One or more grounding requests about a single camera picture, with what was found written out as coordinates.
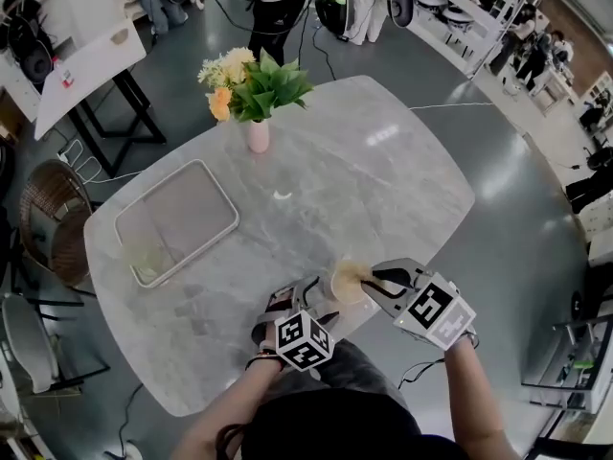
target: gray floor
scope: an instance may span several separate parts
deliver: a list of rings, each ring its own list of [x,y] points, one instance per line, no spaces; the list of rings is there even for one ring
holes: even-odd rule
[[[236,21],[249,26],[251,16],[240,0],[221,0]],[[246,45],[248,34],[233,28],[213,0],[204,12],[189,9],[190,20],[162,39],[133,74],[153,104],[156,121],[169,138],[165,147],[138,146],[120,173],[138,171],[214,124],[206,90],[196,82],[203,58]],[[311,16],[303,46],[303,67],[315,83],[329,81],[324,57],[311,45]],[[148,43],[147,29],[143,31]],[[286,56],[297,56],[300,29],[290,36]],[[339,78],[370,75],[407,106],[486,102],[487,98],[452,65],[411,33],[386,22],[376,45],[356,47],[321,31],[318,43],[330,53]],[[97,104],[105,90],[91,104]],[[529,348],[544,342],[547,325],[564,318],[570,297],[581,288],[586,264],[584,245],[559,186],[504,116],[493,106],[449,107],[416,111],[441,140],[472,186],[476,203],[433,261],[455,281],[477,311],[481,357],[500,399],[513,444],[525,451],[543,420],[541,409],[525,405],[519,387]],[[99,110],[102,122],[124,124],[130,111],[113,91]],[[73,130],[62,123],[61,131]],[[47,142],[25,138],[18,151],[17,174],[5,205],[16,217],[16,202],[29,171],[55,155],[64,140],[53,133]],[[94,186],[90,195],[104,200],[123,181]],[[52,277],[40,276],[46,298],[69,298]],[[105,449],[119,451],[117,432],[124,406],[139,383],[124,360],[100,308],[93,300],[78,319],[62,322],[57,332],[63,349],[80,372],[92,369],[100,355],[112,370],[89,380],[83,396],[29,399],[28,410],[61,460],[101,458]],[[383,314],[353,336],[393,381],[411,364],[439,357],[433,348],[401,335]],[[430,370],[404,396],[424,431],[450,434],[444,370]],[[147,460],[166,459],[193,417],[173,418],[142,390],[130,412],[125,437],[134,439]]]

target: bottle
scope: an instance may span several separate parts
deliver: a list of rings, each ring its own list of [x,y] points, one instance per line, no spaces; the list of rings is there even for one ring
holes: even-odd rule
[[[64,66],[64,62],[58,57],[54,57],[52,62],[54,64],[54,69],[56,69],[57,73],[59,74],[61,84],[64,86],[64,88],[70,87],[75,81],[73,76],[70,74],[70,70]]]

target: flower vase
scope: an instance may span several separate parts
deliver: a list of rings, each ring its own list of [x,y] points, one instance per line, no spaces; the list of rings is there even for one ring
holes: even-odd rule
[[[258,123],[250,121],[247,128],[247,145],[254,153],[264,153],[270,145],[270,131],[268,130],[268,120],[264,119]]]

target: gray marble tabletop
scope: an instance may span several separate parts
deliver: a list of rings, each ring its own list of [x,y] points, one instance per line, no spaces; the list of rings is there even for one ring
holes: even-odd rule
[[[169,153],[85,224],[102,312],[125,358],[170,414],[202,410],[253,355],[254,319],[271,291],[342,257],[369,264],[441,249],[474,193],[430,130],[369,77],[319,85],[270,120],[271,146],[248,150],[245,127],[220,124]],[[116,216],[168,174],[203,160],[240,213],[238,229],[152,289],[140,287]],[[343,337],[378,310],[338,305]]]

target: white chair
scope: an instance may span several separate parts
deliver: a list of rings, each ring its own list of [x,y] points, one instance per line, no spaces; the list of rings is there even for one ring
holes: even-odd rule
[[[11,295],[2,302],[2,318],[12,355],[30,376],[35,394],[82,385],[85,379],[110,370],[104,364],[95,372],[65,379],[40,317],[21,296]]]

